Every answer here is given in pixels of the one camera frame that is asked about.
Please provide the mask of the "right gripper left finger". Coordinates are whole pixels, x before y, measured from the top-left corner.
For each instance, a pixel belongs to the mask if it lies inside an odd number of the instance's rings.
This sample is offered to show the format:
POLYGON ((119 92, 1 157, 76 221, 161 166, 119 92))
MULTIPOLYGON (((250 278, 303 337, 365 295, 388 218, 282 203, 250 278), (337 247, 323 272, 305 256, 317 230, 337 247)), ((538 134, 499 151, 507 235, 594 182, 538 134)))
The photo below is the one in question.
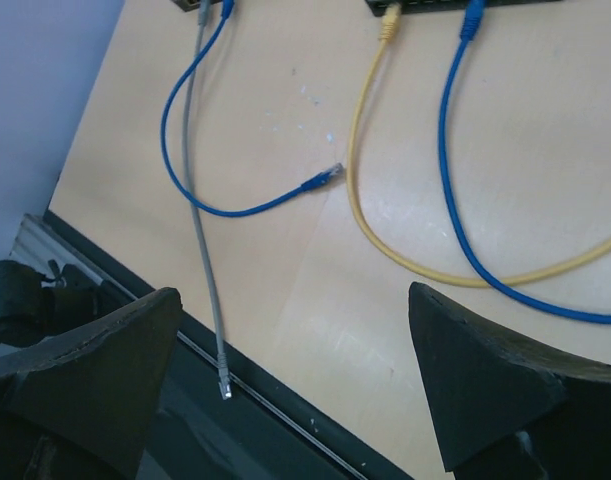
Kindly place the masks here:
POLYGON ((0 479, 133 479, 183 313, 174 288, 0 357, 0 479))

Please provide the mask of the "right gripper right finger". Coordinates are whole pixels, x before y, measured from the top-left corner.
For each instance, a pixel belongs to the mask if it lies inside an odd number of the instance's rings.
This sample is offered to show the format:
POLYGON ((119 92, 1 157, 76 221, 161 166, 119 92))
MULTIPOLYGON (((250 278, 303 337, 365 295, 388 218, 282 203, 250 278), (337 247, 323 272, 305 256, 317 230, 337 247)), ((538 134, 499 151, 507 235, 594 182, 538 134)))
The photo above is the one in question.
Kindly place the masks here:
POLYGON ((611 365, 488 320, 418 282, 409 326, 446 471, 611 479, 611 365))

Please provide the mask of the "black network switch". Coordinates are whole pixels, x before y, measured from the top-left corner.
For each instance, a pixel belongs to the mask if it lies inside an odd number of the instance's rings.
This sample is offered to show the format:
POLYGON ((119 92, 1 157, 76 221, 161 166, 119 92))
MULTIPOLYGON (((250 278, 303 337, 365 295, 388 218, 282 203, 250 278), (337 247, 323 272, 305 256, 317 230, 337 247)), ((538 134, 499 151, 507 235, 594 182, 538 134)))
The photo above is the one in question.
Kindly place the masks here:
MULTIPOLYGON (((551 3, 556 0, 485 0, 483 2, 484 7, 508 7, 518 5, 530 5, 530 4, 541 4, 551 3)), ((433 12, 447 12, 455 10, 466 9, 470 1, 469 0, 366 0, 367 7, 375 17, 382 17, 385 14, 386 9, 392 4, 399 4, 401 7, 401 13, 403 15, 408 14, 422 14, 422 13, 433 13, 433 12)))
POLYGON ((198 9, 203 3, 202 0, 172 0, 172 3, 179 7, 183 12, 191 12, 198 9))

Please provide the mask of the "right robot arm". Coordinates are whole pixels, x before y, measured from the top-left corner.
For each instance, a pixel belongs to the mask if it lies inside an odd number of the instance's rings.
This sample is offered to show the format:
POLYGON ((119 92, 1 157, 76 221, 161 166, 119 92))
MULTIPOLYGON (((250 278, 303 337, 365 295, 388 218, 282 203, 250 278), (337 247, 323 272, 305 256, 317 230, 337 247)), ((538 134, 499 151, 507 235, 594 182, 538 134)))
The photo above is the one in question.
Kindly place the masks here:
MULTIPOLYGON (((495 324, 421 284, 410 329, 445 468, 458 479, 611 479, 611 365, 495 324)), ((113 353, 69 332, 101 327, 95 296, 0 262, 0 479, 131 479, 152 413, 159 341, 113 353)))

